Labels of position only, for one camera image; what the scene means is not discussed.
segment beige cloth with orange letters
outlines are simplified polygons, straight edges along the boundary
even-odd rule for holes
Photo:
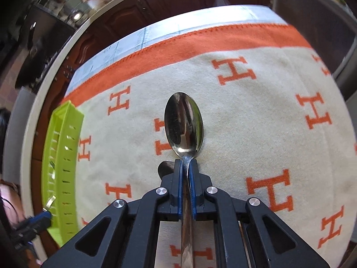
[[[202,113],[200,172],[232,197],[263,200],[336,268],[357,211],[355,134],[329,71],[292,26],[180,35],[71,92],[66,99],[85,115],[76,169],[80,225],[115,198],[136,200],[160,186],[158,165],[177,158],[162,121],[178,91]],[[196,267],[215,267],[212,223],[195,224]],[[180,223],[162,223],[155,267],[174,268],[179,248]]]

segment green basket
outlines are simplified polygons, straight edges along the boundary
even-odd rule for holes
[[[78,231],[75,171],[84,115],[67,101],[53,111],[42,158],[42,204],[54,195],[48,232],[61,247]]]

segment orange stripe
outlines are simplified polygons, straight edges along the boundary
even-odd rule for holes
[[[240,24],[198,30],[158,42],[122,58],[81,84],[63,102],[71,100],[79,106],[131,78],[207,52],[288,46],[311,48],[290,25]]]

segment spoon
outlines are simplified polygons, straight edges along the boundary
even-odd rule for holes
[[[183,207],[181,226],[181,268],[193,268],[193,231],[190,161],[203,142],[203,121],[195,101],[183,92],[173,94],[165,108],[165,132],[171,148],[183,163]]]
[[[173,161],[163,161],[158,166],[158,175],[162,179],[165,175],[174,173],[175,162]]]

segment triangular cutout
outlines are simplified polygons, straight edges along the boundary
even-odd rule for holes
[[[283,254],[296,247],[295,242],[268,216],[263,216],[264,225],[268,231],[275,253]]]
[[[94,257],[98,253],[100,244],[103,241],[110,221],[111,218],[108,216],[103,218],[75,244],[75,248],[89,256]]]

